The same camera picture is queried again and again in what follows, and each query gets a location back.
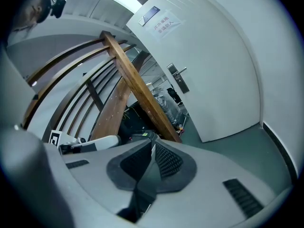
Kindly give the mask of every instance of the paper sign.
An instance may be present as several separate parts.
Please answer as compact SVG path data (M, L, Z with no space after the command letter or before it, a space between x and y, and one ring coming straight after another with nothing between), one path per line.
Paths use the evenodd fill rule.
M157 21L147 30L157 39L164 38L174 31L182 22L170 11L158 16Z

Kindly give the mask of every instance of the ceiling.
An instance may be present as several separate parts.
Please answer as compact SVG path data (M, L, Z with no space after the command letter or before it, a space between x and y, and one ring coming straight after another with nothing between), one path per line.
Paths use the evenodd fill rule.
M144 4L147 0L138 0ZM61 18L49 16L26 34L25 31L13 34L9 38L9 46L18 42L55 35L87 35L99 37L102 30L116 35L117 40L126 39L128 44L136 44L139 49L146 50L141 41L129 30L126 23L133 13L113 0L67 0ZM154 82L163 75L153 57L140 70L146 83Z
M138 1L144 4L147 0ZM84 17L94 22L106 23L136 37L126 26L133 13L113 0L67 0L63 15L81 17L81 19ZM145 83L153 83L164 73L155 59L149 57L141 68L140 74Z

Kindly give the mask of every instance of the handrail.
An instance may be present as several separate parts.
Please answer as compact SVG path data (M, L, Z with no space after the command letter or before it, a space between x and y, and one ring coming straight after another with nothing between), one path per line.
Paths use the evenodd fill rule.
M104 71L100 72L93 80L92 80L92 83L95 82L96 79L99 78L99 76L104 73ZM101 83L102 83L102 80L96 85L96 87L98 87ZM72 107L69 109L68 113L66 114L60 128L59 128L59 131L62 131L66 122L67 122L67 119L69 118L69 116L71 115L72 111L74 110L75 106L77 105L77 103L80 101L80 99L84 96L84 94L88 91L88 88L86 87L83 92L81 93L81 95L75 100L75 102L73 103Z
M118 70L116 70L115 73L113 73L113 74L111 75L111 77L109 78L109 80L105 83L105 85L102 87L102 89L98 92L98 95L101 94L101 92L103 91L103 89L104 89L104 88L106 87L106 85L112 80L112 78L116 75L116 73L118 73ZM82 118L82 120L81 120L81 122L80 122L80 124L79 124L79 126L78 126L78 128L77 128L77 131L76 131L76 134L75 134L75 137L76 137L76 138L78 137L79 132L80 132L80 130L81 130L81 127L82 127L82 125L84 124L85 119L86 119L86 117L88 116L88 114L89 114L89 112L91 111L91 109L92 109L93 106L94 106L94 101L93 101L93 102L90 104L90 106L88 107L87 111L85 112L84 117Z
M123 49L123 51L127 51L136 45L130 45ZM43 134L42 140L45 142L48 142L50 133L53 129L56 129L60 119L62 118L65 110L67 109L68 105L72 102L76 94L80 91L80 89L86 84L87 80L91 79L96 73L98 73L105 65L107 65L109 62L111 62L113 59L115 59L115 56L108 57L108 59L104 60L102 63L95 66L93 69L91 69L87 74L85 74L81 80L78 81L78 83L67 93L67 95L63 98L63 100L60 102L59 106L55 110L54 114L52 115L47 128Z
M50 59L46 65L42 68L39 68L38 70L36 70L28 79L27 79L27 83L29 84L29 86L32 87L32 84L35 81L38 81L48 70L50 70L54 65L56 65L58 62L62 61L63 59L65 59L66 57L68 57L69 55L80 51L83 48L89 47L91 45L97 44L99 42L103 42L104 39L103 38L98 38L98 39L94 39L94 40L90 40L84 43L81 43L77 46L74 46L72 48L69 48L68 50L65 50L64 52L60 53L59 55L53 57L52 59Z
M141 76L134 68L129 58L123 52L117 41L110 32L103 31L101 37L104 38L104 44L110 46L109 55L116 57L116 66L121 73L125 82L134 93L139 104L152 120L155 127L161 135L171 141L181 143L180 137L177 135L174 127L168 120L160 105L156 102L149 88L146 86Z
M96 85L96 88L97 88L98 86L100 86L100 84L103 82L103 80L104 80L106 77L108 77L108 76L110 75L110 73L113 72L114 69L115 69L115 67L113 67L113 68L112 68L112 69L111 69L111 70L110 70L110 71L109 71L109 72L100 80L100 82ZM76 115L75 115L75 117L74 117L72 123L70 124L70 127L69 127L69 129L68 129L68 131L67 131L67 134L70 134L70 133L71 133L71 131L72 131L72 129L73 129L73 126L74 126L74 124L75 124L75 122L76 122L78 116L80 115L82 109L84 108L85 104L87 103L87 101L89 100L90 97L91 97L91 95L88 95L87 98L85 99L85 101L84 101L84 102L82 103L82 105L79 107L79 109L78 109L78 111L77 111L77 113L76 113Z
M126 40L119 41L119 44L125 43ZM42 101L46 98L48 93L55 87L55 85L64 77L66 76L69 72L71 72L74 68L76 68L79 64L91 59L92 57L106 51L109 49L108 46L104 46L101 49L96 49L93 50L92 52L89 52L78 59L74 60L67 66L65 66L63 69L61 69L59 72L57 72L50 82L44 86L38 93L38 100L34 100L31 102L29 105L27 112L25 113L25 120L23 122L23 128L27 129L29 127L29 123L32 120L35 112L37 111L38 107L41 105Z
M149 53L142 51L133 60L132 64L137 72L140 71L148 56ZM92 140L118 134L130 93L131 89L125 80L121 79L111 94L111 100L107 104L104 104L103 110L97 118L97 124L91 137Z

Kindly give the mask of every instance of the cable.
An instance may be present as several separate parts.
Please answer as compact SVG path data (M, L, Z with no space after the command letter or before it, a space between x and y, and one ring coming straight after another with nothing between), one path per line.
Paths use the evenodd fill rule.
M131 107L134 111L135 111L135 109L133 108L133 107ZM136 112L136 111L135 111ZM138 113L136 112L136 114L138 115ZM138 115L139 116L139 115ZM140 116L139 116L140 117Z
M127 114L123 114L123 119L126 120L127 118L129 118L129 116Z

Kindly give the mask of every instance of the black mesh panel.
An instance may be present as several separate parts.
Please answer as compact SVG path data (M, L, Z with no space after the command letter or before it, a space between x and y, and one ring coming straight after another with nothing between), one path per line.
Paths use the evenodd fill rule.
M237 179L227 180L223 184L247 218L263 209L263 205Z
M161 179L176 174L183 164L180 156L159 144L156 144L155 160L160 169Z
M147 145L137 152L123 159L120 167L136 181L139 181L151 161L151 145Z
M76 167L79 167L79 166L86 165L86 164L88 164L88 163L89 163L89 162L86 161L86 160L75 161L75 162L67 163L67 164L66 164L66 167L67 167L68 169L72 169L72 168L76 168Z

